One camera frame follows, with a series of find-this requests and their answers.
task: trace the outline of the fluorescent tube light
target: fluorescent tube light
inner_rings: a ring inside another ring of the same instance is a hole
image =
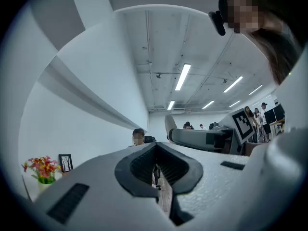
[[[172,106],[174,105],[174,102],[175,102],[175,101],[170,101],[170,104],[169,104],[168,110],[171,110],[171,109],[172,109]]]
[[[181,76],[179,78],[179,81],[178,81],[178,84],[177,84],[177,87],[175,87],[175,90],[180,90],[183,83],[184,83],[184,80],[188,74],[188,71],[189,69],[191,68],[191,65],[190,64],[184,64],[184,67],[183,67],[183,70],[182,70],[182,73],[181,73]]]
[[[240,101],[241,101],[241,100],[239,100],[239,101],[237,101],[236,103],[230,105],[229,108],[232,107],[233,105],[236,105],[236,104],[239,103]]]
[[[204,106],[202,109],[205,109],[206,107],[210,106],[213,102],[214,102],[214,100],[211,101],[211,102],[209,102],[209,103],[208,103],[206,106]]]
[[[230,85],[230,86],[229,86],[227,89],[225,89],[223,92],[229,91],[229,90],[230,90],[232,87],[234,87],[234,86],[237,84],[237,82],[239,82],[242,78],[243,78],[242,76],[239,76],[239,78],[238,78],[236,81],[234,81],[233,84]]]
[[[257,89],[254,89],[249,95],[253,94],[256,90],[258,90],[262,85],[260,85]]]

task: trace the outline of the vase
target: vase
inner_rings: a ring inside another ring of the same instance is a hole
[[[38,181],[38,189],[39,189],[39,193],[41,194],[43,191],[45,191],[47,188],[49,188],[51,186],[52,183],[50,184],[43,184],[43,183],[40,183]]]

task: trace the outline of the black shorts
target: black shorts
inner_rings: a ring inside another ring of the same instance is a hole
[[[264,131],[265,131],[266,134],[270,133],[270,125],[269,124],[263,125],[263,128],[264,128]]]

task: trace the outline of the framed tree picture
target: framed tree picture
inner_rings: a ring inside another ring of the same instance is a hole
[[[59,161],[63,173],[73,169],[71,154],[59,154]]]

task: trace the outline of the wooden floor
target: wooden floor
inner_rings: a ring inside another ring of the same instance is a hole
[[[169,216],[171,209],[172,189],[162,174],[158,179],[158,185],[161,185],[162,187],[162,189],[158,191],[158,204],[165,212],[165,214]]]

